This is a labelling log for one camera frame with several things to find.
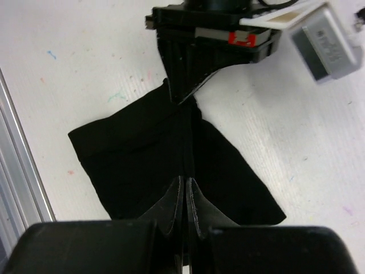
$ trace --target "blue ink stain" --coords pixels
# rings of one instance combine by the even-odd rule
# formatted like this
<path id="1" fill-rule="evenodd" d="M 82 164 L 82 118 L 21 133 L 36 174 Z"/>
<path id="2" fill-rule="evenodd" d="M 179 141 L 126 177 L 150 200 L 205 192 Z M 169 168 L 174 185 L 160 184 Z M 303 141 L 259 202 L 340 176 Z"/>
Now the blue ink stain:
<path id="1" fill-rule="evenodd" d="M 55 60 L 57 59 L 56 55 L 54 55 L 54 54 L 52 53 L 52 51 L 50 51 L 50 50 L 49 50 L 47 53 L 48 53 L 50 56 L 52 56 Z"/>
<path id="2" fill-rule="evenodd" d="M 108 103 L 109 103 L 111 100 L 115 99 L 115 98 L 125 99 L 125 97 L 124 97 L 122 94 L 120 94 L 120 91 L 119 91 L 118 93 L 116 93 L 116 94 L 114 94 L 113 96 L 110 96 L 110 97 L 109 97 L 109 99 L 108 99 Z"/>

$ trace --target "folded black cloth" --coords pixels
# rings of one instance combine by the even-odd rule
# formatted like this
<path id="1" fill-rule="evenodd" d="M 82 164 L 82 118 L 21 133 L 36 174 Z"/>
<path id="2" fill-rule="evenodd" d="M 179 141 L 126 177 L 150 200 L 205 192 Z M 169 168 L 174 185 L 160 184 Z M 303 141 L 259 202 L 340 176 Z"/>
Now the folded black cloth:
<path id="1" fill-rule="evenodd" d="M 201 117 L 194 98 L 170 102 L 167 81 L 116 114 L 69 133 L 112 219 L 141 216 L 178 176 L 237 224 L 277 224 L 285 214 L 238 150 Z"/>

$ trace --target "robotic end effector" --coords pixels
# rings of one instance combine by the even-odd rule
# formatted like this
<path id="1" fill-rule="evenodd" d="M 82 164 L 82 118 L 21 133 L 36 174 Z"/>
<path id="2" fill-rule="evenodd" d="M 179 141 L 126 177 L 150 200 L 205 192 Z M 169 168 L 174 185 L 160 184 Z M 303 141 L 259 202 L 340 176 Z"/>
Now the robotic end effector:
<path id="1" fill-rule="evenodd" d="M 326 1 L 252 1 L 185 0 L 146 16 L 146 27 L 157 31 L 172 102 L 182 103 L 219 69 L 268 57 L 285 29 L 317 82 L 361 67 L 361 47 L 351 44 Z"/>

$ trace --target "table surface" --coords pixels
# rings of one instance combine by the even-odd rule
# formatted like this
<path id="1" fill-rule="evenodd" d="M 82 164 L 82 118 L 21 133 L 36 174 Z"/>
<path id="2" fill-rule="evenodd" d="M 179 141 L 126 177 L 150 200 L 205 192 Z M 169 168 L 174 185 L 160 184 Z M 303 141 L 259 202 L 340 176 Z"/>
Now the table surface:
<path id="1" fill-rule="evenodd" d="M 0 66 L 58 220 L 108 219 L 67 137 L 165 78 L 144 16 L 166 0 L 0 1 Z M 365 6 L 352 1 L 353 11 Z M 286 35 L 197 94 L 287 214 L 325 225 L 365 273 L 365 68 L 317 86 Z"/>

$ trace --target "red component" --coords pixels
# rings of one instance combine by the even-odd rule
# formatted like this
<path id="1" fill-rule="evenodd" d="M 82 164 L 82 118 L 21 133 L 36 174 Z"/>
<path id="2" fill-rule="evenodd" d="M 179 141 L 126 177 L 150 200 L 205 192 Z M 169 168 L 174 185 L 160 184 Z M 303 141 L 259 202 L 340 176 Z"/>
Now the red component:
<path id="1" fill-rule="evenodd" d="M 229 33 L 228 44 L 242 46 L 242 47 L 255 47 L 256 46 L 256 35 L 249 34 L 246 41 L 238 41 L 236 33 Z"/>

